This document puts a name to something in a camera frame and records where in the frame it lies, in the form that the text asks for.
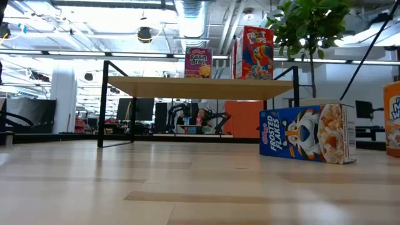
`ceiling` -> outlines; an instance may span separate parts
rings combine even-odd
[[[230,35],[238,35],[243,26],[263,26],[266,15],[273,13],[271,11],[276,10],[279,2],[281,1],[203,1],[200,5],[200,12],[203,14],[197,14],[204,18],[200,21],[188,18],[193,14],[180,13],[178,7],[184,2],[178,0],[9,0],[4,22],[9,23],[12,35],[0,48],[182,54],[184,47],[193,44],[195,39],[196,43],[213,48],[214,54],[229,54]],[[352,14],[346,18],[346,29],[354,31],[355,35],[345,37],[341,43],[342,47],[348,47],[349,51],[366,46],[371,41],[379,26],[366,30],[368,21],[390,9],[393,0],[352,0],[352,3],[354,7]],[[245,20],[243,9],[250,9],[254,18]],[[230,24],[224,33],[227,21],[230,21]],[[201,36],[195,36],[201,30],[202,23],[204,32]],[[150,27],[151,34],[156,37],[150,43],[142,43],[137,38],[140,27]],[[389,28],[382,34],[377,45],[400,45],[398,20],[393,20]],[[335,50],[330,52],[335,58]],[[3,83],[20,84],[19,87],[3,86],[0,90],[3,95],[7,92],[24,96],[21,91],[26,91],[39,98],[49,98],[50,83],[33,81],[26,75],[26,69],[37,71],[51,79],[54,59],[9,55],[0,55],[0,59],[4,66]],[[184,70],[183,60],[113,63],[130,76],[163,76],[166,73],[170,76],[182,76]],[[78,106],[98,109],[103,62],[95,59],[75,59],[74,64],[79,68],[76,70],[79,87]],[[118,75],[116,71],[110,72],[112,75]],[[93,73],[93,81],[86,81],[85,73]],[[42,87],[33,86],[35,84],[42,84]],[[109,95],[115,96],[114,98],[125,96],[124,93]],[[117,105],[118,102],[109,103],[110,111],[112,104]]]

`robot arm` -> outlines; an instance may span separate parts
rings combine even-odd
[[[223,130],[222,130],[223,125],[232,117],[227,112],[213,113],[212,111],[207,111],[206,114],[207,114],[207,121],[210,121],[215,118],[222,118],[222,121],[219,124],[217,124],[217,126],[215,127],[216,134],[223,133]]]
[[[183,111],[184,117],[190,116],[190,107],[186,104],[178,104],[176,106],[172,106],[168,110],[168,119],[167,119],[167,132],[173,133],[175,129],[175,116],[179,111]]]

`bowl of cereal picture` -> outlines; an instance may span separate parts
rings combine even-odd
[[[327,163],[343,164],[343,110],[340,104],[327,104],[318,123],[319,145]]]

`black cable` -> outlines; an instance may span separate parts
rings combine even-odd
[[[358,65],[356,72],[354,72],[354,74],[352,75],[349,84],[346,87],[346,90],[344,90],[342,97],[340,98],[340,100],[342,101],[344,96],[346,95],[346,93],[348,92],[351,84],[354,81],[354,78],[356,77],[357,73],[359,72],[359,70],[361,69],[361,66],[364,64],[364,61],[367,59],[369,52],[371,51],[371,49],[374,47],[375,42],[378,40],[379,36],[381,35],[381,33],[383,32],[383,30],[385,29],[386,25],[388,24],[388,22],[390,21],[390,18],[393,18],[394,12],[396,12],[396,9],[398,8],[400,3],[400,0],[396,0],[396,2],[393,5],[392,11],[390,12],[390,15],[387,17],[387,19],[385,20],[385,22],[383,23],[381,29],[379,30],[379,32],[375,35],[374,40],[372,41],[371,45],[369,46],[367,53],[365,54],[365,56],[363,57],[363,59],[361,60],[360,64]]]

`blue box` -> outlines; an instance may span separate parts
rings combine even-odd
[[[260,112],[260,154],[322,163],[356,161],[354,108],[326,104]]]

